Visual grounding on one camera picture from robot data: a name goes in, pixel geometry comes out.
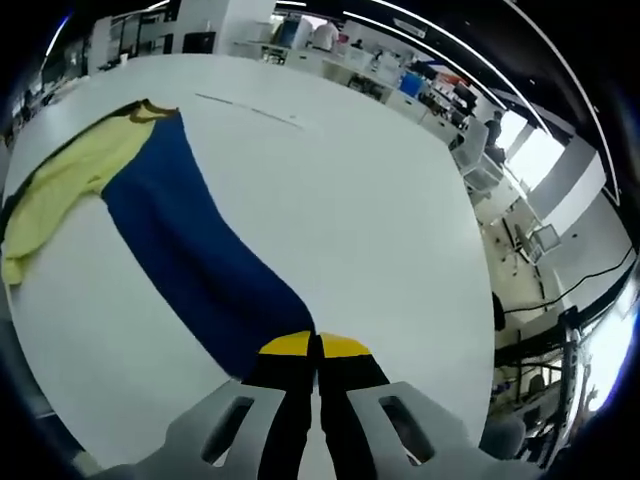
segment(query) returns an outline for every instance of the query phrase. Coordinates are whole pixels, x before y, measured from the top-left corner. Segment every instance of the white table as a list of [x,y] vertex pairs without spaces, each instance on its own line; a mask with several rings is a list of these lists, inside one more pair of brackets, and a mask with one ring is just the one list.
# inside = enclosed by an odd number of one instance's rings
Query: white table
[[[83,128],[145,97],[180,107],[222,215],[301,296],[319,330],[368,345],[391,381],[440,402],[477,442],[493,373],[489,275],[442,142],[384,105],[290,69],[147,57],[96,75],[40,112],[17,141],[5,195]],[[105,467],[158,448],[167,425],[227,379],[95,197],[42,249],[11,308],[52,407]],[[322,433],[311,437],[316,448]],[[318,454],[324,467],[314,455],[308,448],[301,478],[327,478],[326,452]]]

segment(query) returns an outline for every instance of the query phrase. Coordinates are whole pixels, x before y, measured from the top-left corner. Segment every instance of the blue cloth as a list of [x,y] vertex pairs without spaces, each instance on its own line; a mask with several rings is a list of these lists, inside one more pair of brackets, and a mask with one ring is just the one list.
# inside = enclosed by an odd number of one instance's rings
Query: blue cloth
[[246,377],[274,338],[315,331],[302,300],[223,220],[179,114],[156,121],[102,197],[158,292],[229,375]]

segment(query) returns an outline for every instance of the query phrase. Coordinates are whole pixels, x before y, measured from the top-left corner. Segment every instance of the white pillar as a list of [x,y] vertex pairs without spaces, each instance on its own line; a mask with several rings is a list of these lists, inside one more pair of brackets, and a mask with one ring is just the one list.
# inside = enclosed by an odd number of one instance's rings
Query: white pillar
[[174,28],[173,53],[191,32],[216,33],[214,52],[228,54],[234,41],[252,39],[258,22],[269,22],[275,0],[182,0]]
[[513,143],[511,144],[511,146],[506,152],[507,162],[511,160],[514,157],[514,155],[518,152],[518,150],[520,150],[520,147],[522,147],[522,145],[524,145],[524,143],[527,140],[529,140],[529,137],[531,136],[534,130],[535,130],[535,127],[530,123],[527,123],[524,126],[524,128],[520,130],[520,133],[516,136],[515,140],[513,141]]
[[89,50],[89,75],[98,72],[98,67],[109,60],[109,42],[111,41],[111,17],[98,20],[93,26],[91,34],[91,49]]

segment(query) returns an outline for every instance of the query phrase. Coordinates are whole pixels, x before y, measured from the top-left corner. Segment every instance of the ceiling light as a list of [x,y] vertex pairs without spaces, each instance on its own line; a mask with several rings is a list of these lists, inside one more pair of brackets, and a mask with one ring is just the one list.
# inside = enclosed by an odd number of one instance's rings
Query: ceiling light
[[282,2],[276,2],[278,5],[291,5],[292,7],[306,7],[307,4],[304,2],[288,2],[288,1],[282,1]]
[[569,76],[573,80],[573,83],[575,83],[576,87],[578,87],[578,91],[580,92],[580,95],[582,95],[582,99],[584,100],[584,102],[587,104],[589,113],[591,113],[591,117],[593,118],[593,121],[596,124],[598,133],[600,134],[600,139],[602,140],[602,145],[604,146],[605,154],[607,155],[607,160],[609,161],[609,169],[611,170],[611,179],[613,181],[613,194],[611,194],[611,192],[608,191],[606,186],[604,187],[604,190],[605,192],[609,193],[609,196],[613,197],[613,200],[615,201],[616,205],[620,206],[620,192],[618,191],[618,179],[616,178],[616,171],[615,171],[615,168],[613,167],[613,158],[611,157],[609,144],[607,143],[607,139],[604,136],[604,130],[602,129],[602,125],[600,125],[600,120],[598,119],[598,115],[596,113],[597,110],[591,103],[591,100],[589,100],[589,96],[587,95],[587,92],[582,87],[582,84],[578,80],[577,75],[569,66],[569,63],[565,60],[565,58],[560,53],[560,50],[558,50],[558,48],[553,44],[553,42],[549,39],[549,37],[547,37],[547,35],[542,31],[542,29],[538,27],[538,25],[536,25],[535,22],[531,20],[529,16],[520,9],[520,7],[515,5],[515,2],[509,1],[509,0],[504,0],[504,2],[509,7],[511,7],[518,15],[520,15],[524,19],[524,21],[526,21],[531,26],[531,28],[533,28],[538,33],[538,35],[540,35],[540,37],[549,46],[551,51],[553,51],[556,57],[558,57],[558,60],[560,60],[560,63],[562,63],[564,68],[567,70],[567,72],[569,73]]
[[169,3],[169,1],[170,0],[163,0],[162,2],[154,3],[149,8],[147,8],[145,11],[149,12],[151,10],[155,10],[156,8],[159,8],[159,7],[163,6],[163,5],[166,5],[167,3]]
[[58,30],[56,30],[56,33],[53,35],[53,38],[51,39],[51,43],[49,44],[49,47],[47,48],[47,53],[44,54],[45,57],[48,57],[49,54],[51,53],[51,49],[53,48],[53,44],[56,43],[56,40],[58,39],[58,35],[60,35],[60,32],[62,31],[62,27],[64,27],[65,23],[67,23],[67,21],[70,18],[71,18],[71,15],[68,15],[64,20],[62,20],[62,23],[58,27]]
[[413,38],[410,35],[407,35],[404,32],[401,32],[400,30],[397,30],[395,28],[389,27],[387,25],[384,25],[383,23],[380,22],[376,22],[375,20],[371,20],[370,18],[367,17],[362,17],[360,15],[356,15],[355,13],[351,13],[351,12],[342,12],[344,15],[348,15],[349,17],[353,17],[353,18],[357,18],[358,20],[363,20],[365,22],[369,22],[373,25],[376,25],[380,28],[384,28],[386,30],[389,30],[390,32],[395,33],[396,35],[400,35],[401,37],[406,38],[407,40],[411,40],[413,43],[415,43],[416,45],[419,45],[420,47],[424,48],[425,50],[428,50],[434,54],[436,54],[437,56],[439,56],[442,60],[444,60],[445,62],[451,64],[455,69],[459,70],[460,72],[462,72],[462,74],[466,75],[474,84],[476,84],[478,87],[480,87],[488,96],[490,96],[501,108],[503,109],[507,109],[506,105],[504,103],[502,103],[502,101],[486,86],[484,86],[482,83],[480,83],[480,81],[475,78],[473,75],[471,75],[469,72],[467,72],[464,68],[462,68],[460,65],[458,65],[457,63],[455,63],[453,60],[451,60],[449,57],[446,57],[445,55],[443,55],[442,53],[440,53],[438,50],[436,50],[433,47],[430,47],[429,45],[426,45],[424,43],[422,43],[419,40],[416,40],[415,38]]
[[502,80],[504,83],[506,83],[509,86],[509,88],[511,90],[513,90],[513,92],[518,96],[518,98],[520,98],[522,103],[531,111],[531,113],[536,118],[536,120],[540,123],[540,125],[542,126],[544,131],[547,132],[547,134],[551,135],[551,131],[549,130],[549,127],[547,127],[547,124],[544,122],[544,120],[542,120],[542,117],[537,112],[537,110],[535,108],[533,108],[533,105],[531,105],[529,103],[529,101],[524,97],[524,95],[522,95],[522,93],[520,93],[520,91],[516,88],[516,86],[507,77],[505,77],[504,74],[500,70],[498,70],[495,65],[493,65],[491,62],[489,62],[489,60],[487,60],[482,55],[480,55],[480,53],[478,51],[476,51],[475,49],[473,49],[471,47],[471,45],[468,45],[467,43],[463,42],[462,40],[460,40],[455,35],[449,33],[447,30],[442,28],[440,25],[436,25],[435,23],[427,20],[424,17],[421,17],[420,15],[416,15],[415,13],[410,12],[409,10],[406,10],[404,8],[401,8],[401,7],[398,7],[396,5],[393,5],[392,3],[385,2],[384,0],[371,0],[371,1],[375,2],[375,3],[378,3],[380,5],[384,5],[385,7],[392,8],[392,9],[398,11],[398,12],[401,12],[401,13],[404,13],[405,15],[413,17],[416,20],[420,20],[421,22],[426,23],[427,25],[429,25],[434,30],[437,30],[441,34],[443,34],[446,37],[450,38],[451,40],[456,42],[458,45],[460,45],[461,47],[465,48],[467,51],[469,51],[470,53],[475,55],[478,58],[478,60],[480,60],[487,67],[489,67],[489,69],[493,73],[495,73],[500,78],[500,80]]

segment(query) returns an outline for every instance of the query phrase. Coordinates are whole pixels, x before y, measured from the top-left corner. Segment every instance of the wall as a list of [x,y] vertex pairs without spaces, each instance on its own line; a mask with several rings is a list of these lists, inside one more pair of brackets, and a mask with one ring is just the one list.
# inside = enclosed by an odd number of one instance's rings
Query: wall
[[[412,46],[408,41],[398,40],[391,35],[387,35],[351,20],[347,20],[345,22],[342,33],[349,35],[349,43],[354,43],[356,40],[361,39],[365,50],[372,51],[378,46],[381,46],[408,58],[415,56],[423,61],[434,60],[433,57],[427,55],[421,50],[418,50],[417,47]],[[453,73],[451,70],[443,66],[437,66],[436,70],[439,72],[442,71],[443,73]]]
[[562,235],[591,205],[605,182],[606,176],[600,155],[596,153],[583,175],[543,223],[553,225],[558,235]]
[[182,0],[173,35],[173,53],[182,52],[184,36],[191,32],[216,32],[216,47],[222,22],[227,13],[227,0]]
[[93,26],[91,34],[91,50],[89,51],[89,75],[98,72],[98,67],[109,60],[109,42],[111,17],[98,20]]
[[503,111],[502,108],[487,100],[487,97],[474,85],[471,85],[469,90],[478,97],[478,100],[476,100],[476,108],[473,109],[473,114],[482,123],[491,120],[493,118],[493,112],[496,110]]
[[524,128],[520,130],[520,133],[518,134],[516,139],[513,141],[513,143],[509,147],[509,150],[507,150],[506,152],[507,161],[512,159],[513,156],[518,152],[518,150],[520,150],[520,147],[522,147],[522,145],[525,144],[525,142],[529,139],[529,137],[531,136],[534,130],[535,130],[534,126],[531,125],[530,123],[527,123],[524,126]]
[[143,25],[140,30],[140,43],[151,42],[157,38],[173,33],[175,22],[157,22]]
[[527,194],[527,201],[545,225],[562,235],[591,204],[605,183],[596,150],[573,137],[546,177]]
[[[514,95],[513,93],[505,92],[498,89],[493,89],[493,91],[498,97],[501,97],[504,100],[524,106],[524,104],[522,103],[522,100],[520,100],[520,98]],[[535,103],[532,103],[531,105],[533,106],[533,108],[535,108],[536,112],[538,112],[543,119],[553,123],[555,126],[559,127],[561,130],[568,133],[569,135],[575,135],[576,128],[573,125],[571,125],[569,122],[560,118],[555,113],[550,112],[549,110],[541,107],[540,105],[536,105]]]
[[[562,245],[543,257],[540,266],[555,272],[562,292],[586,275],[615,266],[631,246],[622,222],[602,193],[561,236],[561,240]],[[567,295],[564,306],[576,305],[583,309],[593,303],[632,265],[634,258],[632,253],[617,270],[586,280]]]
[[216,53],[228,55],[233,42],[256,37],[258,22],[268,23],[275,10],[275,0],[231,0],[228,2],[221,31],[216,40]]

